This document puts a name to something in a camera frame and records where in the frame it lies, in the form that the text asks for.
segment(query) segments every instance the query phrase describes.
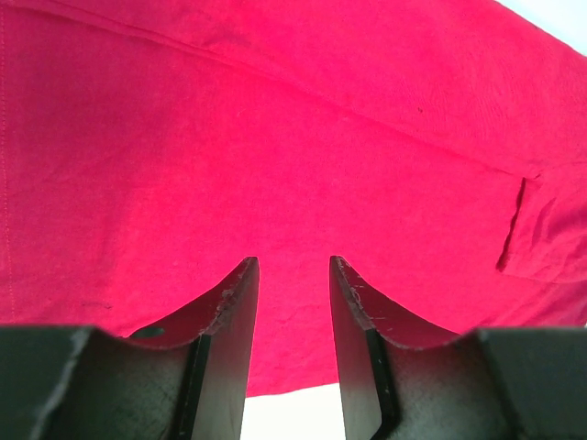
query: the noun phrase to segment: stitching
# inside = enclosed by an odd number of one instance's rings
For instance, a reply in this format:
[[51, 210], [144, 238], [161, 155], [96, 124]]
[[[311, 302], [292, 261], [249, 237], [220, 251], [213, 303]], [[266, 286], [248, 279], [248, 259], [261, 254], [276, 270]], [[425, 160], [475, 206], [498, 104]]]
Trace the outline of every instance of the stitching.
[[511, 251], [512, 246], [512, 239], [516, 234], [516, 227], [517, 227], [517, 217], [520, 215], [520, 211], [522, 210], [522, 204], [524, 202], [524, 193], [526, 192], [526, 179], [522, 179], [522, 184], [520, 186], [520, 191], [517, 194], [517, 198], [515, 200], [515, 213], [512, 217], [510, 222], [510, 230], [505, 238], [504, 242], [504, 250], [502, 251], [502, 255], [500, 256], [499, 260], [497, 261], [496, 268], [503, 272], [507, 267], [511, 257], [514, 255]]
[[[193, 44], [190, 44], [188, 42], [184, 42], [184, 41], [178, 40], [176, 38], [167, 36], [165, 34], [161, 34], [155, 30], [151, 30], [151, 29], [147, 29], [147, 28], [143, 28], [143, 27], [138, 27], [135, 25], [130, 25], [128, 23], [125, 23], [124, 21], [116, 20], [116, 19], [113, 19], [108, 16], [102, 16], [100, 14], [97, 14], [95, 12], [89, 11], [84, 8], [80, 8], [78, 6], [68, 5], [67, 3], [65, 3], [61, 0], [38, 0], [38, 1], [23, 0], [19, 3], [19, 5], [16, 5], [16, 6], [14, 4], [14, 0], [0, 0], [0, 4], [6, 3], [6, 2], [8, 2], [10, 5], [13, 5], [13, 7], [24, 8], [26, 10], [37, 12], [37, 13], [50, 14], [55, 17], [61, 17], [61, 18], [70, 20], [74, 23], [86, 25], [91, 28], [97, 28], [102, 31], [110, 32], [110, 33], [117, 34], [117, 35], [126, 35], [126, 36], [137, 38], [137, 39], [143, 39], [146, 41], [150, 41], [151, 43], [162, 45], [163, 47], [171, 48], [174, 50], [179, 50], [183, 53], [188, 53], [188, 54], [191, 54], [191, 55], [194, 55], [197, 57], [202, 57], [206, 60], [215, 61], [215, 62], [218, 62], [224, 66], [227, 66], [227, 67], [230, 67], [233, 69], [239, 69], [243, 72], [247, 72], [249, 74], [263, 78], [265, 80], [273, 81], [273, 82], [279, 83], [281, 85], [291, 87], [294, 90], [296, 90], [297, 92], [301, 92], [303, 94], [312, 96], [314, 99], [317, 99], [323, 103], [333, 105], [334, 107], [341, 109], [341, 110], [344, 110], [346, 112], [349, 112], [354, 116], [364, 118], [365, 120], [368, 120], [372, 123], [378, 124], [386, 129], [392, 130], [395, 133], [399, 133], [403, 136], [407, 136], [417, 142], [428, 145], [429, 147], [432, 147], [435, 149], [440, 149], [440, 150], [444, 151], [445, 153], [448, 153], [448, 154], [455, 156], [457, 158], [460, 158], [462, 160], [471, 161], [471, 162], [474, 162], [474, 163], [481, 165], [485, 168], [504, 172], [505, 174], [508, 174], [511, 176], [530, 178], [530, 179], [534, 178], [534, 177], [531, 177], [528, 175], [520, 175], [519, 172], [516, 172], [511, 169], [504, 169], [504, 167], [499, 167], [499, 166], [497, 166], [497, 164], [488, 162], [488, 161], [486, 161], [486, 159], [483, 159], [483, 158], [476, 158], [476, 157], [467, 156], [466, 154], [459, 152], [457, 150], [454, 150], [446, 145], [439, 145], [434, 140], [426, 139], [425, 137], [418, 136], [417, 134], [413, 133], [409, 129], [406, 129], [404, 126], [389, 124], [389, 123], [382, 121], [381, 119], [374, 117], [372, 115], [367, 115], [367, 114], [362, 113], [361, 111], [357, 111], [355, 109], [348, 108], [345, 105], [338, 103], [336, 100], [333, 100], [330, 97], [313, 90], [312, 88], [305, 87], [299, 83], [291, 82], [291, 81], [286, 80], [280, 76], [275, 76], [267, 71], [259, 69], [258, 67], [254, 66], [254, 65], [248, 64], [247, 62], [245, 62], [243, 60], [239, 60], [239, 59], [236, 59], [233, 57], [226, 57], [226, 56], [221, 55], [219, 53], [216, 53], [212, 50], [200, 48], [200, 47], [195, 46]], [[48, 5], [60, 6], [62, 8], [65, 8], [66, 11], [64, 12], [62, 10], [61, 11], [51, 10]], [[79, 16], [73, 16], [72, 11], [77, 11], [78, 13], [86, 15], [86, 19], [83, 19]], [[102, 23], [96, 23], [92, 20], [87, 19], [87, 17], [93, 17], [94, 19], [102, 21]]]
[[4, 178], [5, 240], [8, 265], [8, 296], [12, 322], [16, 321], [15, 295], [12, 286], [12, 255], [10, 253], [10, 224], [8, 223], [8, 173], [6, 171], [6, 26], [5, 6], [0, 6], [0, 163]]

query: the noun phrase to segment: red t-shirt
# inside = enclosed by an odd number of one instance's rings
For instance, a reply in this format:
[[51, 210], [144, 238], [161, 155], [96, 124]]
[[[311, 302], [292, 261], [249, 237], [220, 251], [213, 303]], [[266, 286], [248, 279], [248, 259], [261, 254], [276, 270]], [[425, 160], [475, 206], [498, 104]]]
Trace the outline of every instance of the red t-shirt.
[[492, 0], [2, 0], [0, 320], [128, 335], [258, 256], [249, 394], [337, 380], [328, 257], [587, 321], [587, 61]]

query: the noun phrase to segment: seam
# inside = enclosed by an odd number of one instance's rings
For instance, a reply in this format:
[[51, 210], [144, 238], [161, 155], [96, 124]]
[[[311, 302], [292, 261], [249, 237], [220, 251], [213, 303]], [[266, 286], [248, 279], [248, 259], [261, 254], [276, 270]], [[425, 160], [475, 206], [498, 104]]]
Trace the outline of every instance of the seam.
[[522, 179], [522, 184], [520, 185], [520, 191], [518, 192], [517, 198], [515, 200], [515, 212], [512, 216], [512, 220], [510, 222], [510, 230], [507, 234], [507, 237], [504, 241], [504, 249], [502, 251], [502, 255], [497, 261], [496, 268], [503, 272], [505, 271], [507, 265], [511, 257], [515, 254], [511, 250], [512, 246], [512, 239], [514, 238], [516, 227], [517, 227], [517, 217], [520, 215], [520, 211], [522, 210], [522, 204], [524, 202], [524, 193], [526, 192], [526, 179]]
[[8, 296], [12, 322], [16, 321], [15, 294], [12, 286], [12, 255], [10, 249], [10, 224], [8, 222], [8, 172], [6, 170], [6, 23], [4, 5], [0, 6], [0, 165], [4, 178], [4, 216], [6, 259], [8, 269]]
[[[183, 53], [188, 53], [190, 55], [193, 55], [196, 57], [201, 57], [206, 60], [215, 61], [215, 62], [222, 64], [223, 66], [233, 68], [233, 69], [238, 69], [243, 72], [252, 74], [254, 76], [263, 78], [265, 80], [272, 81], [272, 82], [275, 82], [275, 83], [278, 83], [278, 84], [281, 84], [281, 85], [284, 85], [287, 87], [291, 87], [294, 90], [296, 90], [297, 92], [309, 95], [309, 96], [313, 97], [314, 99], [317, 99], [323, 103], [327, 103], [329, 105], [334, 106], [337, 109], [344, 110], [345, 112], [349, 112], [350, 114], [352, 114], [354, 116], [358, 116], [358, 117], [361, 117], [367, 121], [378, 124], [382, 127], [385, 127], [386, 129], [392, 130], [395, 133], [399, 133], [399, 134], [406, 136], [410, 139], [416, 140], [417, 142], [419, 142], [421, 144], [427, 145], [427, 146], [432, 147], [434, 149], [440, 149], [441, 151], [444, 151], [445, 153], [448, 153], [449, 155], [451, 155], [453, 157], [457, 157], [462, 160], [467, 160], [467, 161], [476, 163], [478, 165], [481, 165], [485, 168], [503, 172], [503, 173], [510, 175], [510, 176], [516, 176], [516, 177], [521, 177], [521, 178], [526, 178], [526, 179], [533, 179], [534, 178], [533, 175], [520, 175], [521, 173], [519, 173], [519, 172], [504, 169], [503, 167], [499, 167], [496, 164], [492, 164], [482, 158], [471, 157], [471, 156], [463, 154], [459, 151], [451, 149], [445, 145], [439, 145], [431, 139], [426, 139], [425, 137], [420, 137], [420, 136], [416, 135], [415, 133], [411, 132], [409, 129], [405, 129], [402, 125], [396, 126], [393, 124], [389, 124], [385, 121], [382, 121], [381, 119], [379, 119], [377, 117], [373, 117], [372, 115], [366, 115], [366, 114], [364, 114], [360, 111], [357, 111], [355, 109], [348, 108], [345, 105], [336, 102], [335, 100], [329, 98], [328, 96], [325, 96], [324, 94], [322, 94], [320, 92], [317, 92], [311, 88], [305, 87], [302, 84], [286, 80], [286, 79], [282, 78], [281, 76], [276, 76], [274, 74], [271, 74], [267, 71], [264, 71], [263, 69], [260, 69], [259, 67], [248, 64], [247, 62], [245, 62], [243, 60], [224, 56], [224, 55], [217, 53], [213, 50], [204, 49], [204, 48], [195, 46], [195, 45], [190, 44], [188, 42], [184, 42], [184, 41], [181, 41], [181, 40], [176, 39], [174, 37], [170, 37], [168, 35], [157, 32], [156, 30], [147, 29], [147, 28], [136, 26], [136, 25], [131, 25], [131, 24], [125, 23], [123, 21], [113, 19], [109, 16], [102, 16], [100, 14], [89, 11], [87, 9], [80, 8], [78, 6], [68, 5], [60, 0], [22, 0], [21, 2], [19, 2], [18, 5], [14, 4], [14, 0], [0, 0], [0, 4], [2, 4], [2, 3], [4, 3], [4, 4], [8, 3], [12, 7], [25, 9], [25, 10], [32, 11], [32, 12], [37, 12], [37, 13], [41, 13], [41, 14], [48, 14], [48, 15], [51, 15], [54, 17], [64, 18], [64, 19], [70, 20], [74, 23], [85, 25], [85, 26], [88, 26], [91, 28], [100, 29], [104, 32], [109, 32], [109, 33], [113, 33], [116, 35], [125, 35], [127, 37], [146, 40], [146, 41], [149, 41], [154, 44], [159, 44], [163, 47], [171, 48], [174, 50], [179, 50]], [[61, 8], [61, 10], [60, 11], [55, 10], [54, 9], [55, 6]]]

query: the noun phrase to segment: red fabric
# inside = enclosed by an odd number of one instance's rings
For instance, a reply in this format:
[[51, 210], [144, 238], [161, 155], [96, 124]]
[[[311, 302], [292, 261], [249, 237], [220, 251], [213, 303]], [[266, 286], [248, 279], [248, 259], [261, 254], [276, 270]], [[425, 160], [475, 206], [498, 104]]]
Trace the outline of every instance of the red fabric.
[[337, 380], [331, 254], [587, 321], [587, 61], [495, 2], [0, 3], [2, 322], [128, 335], [256, 255], [256, 395]]

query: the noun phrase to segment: black plastic part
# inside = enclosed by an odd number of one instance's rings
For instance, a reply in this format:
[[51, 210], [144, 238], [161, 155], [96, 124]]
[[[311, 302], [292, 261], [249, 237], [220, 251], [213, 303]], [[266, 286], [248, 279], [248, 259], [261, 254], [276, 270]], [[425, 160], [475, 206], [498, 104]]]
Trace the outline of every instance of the black plastic part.
[[240, 437], [259, 264], [129, 339], [91, 326], [0, 328], [0, 438]]
[[587, 439], [587, 330], [454, 335], [339, 257], [330, 301], [347, 440]]

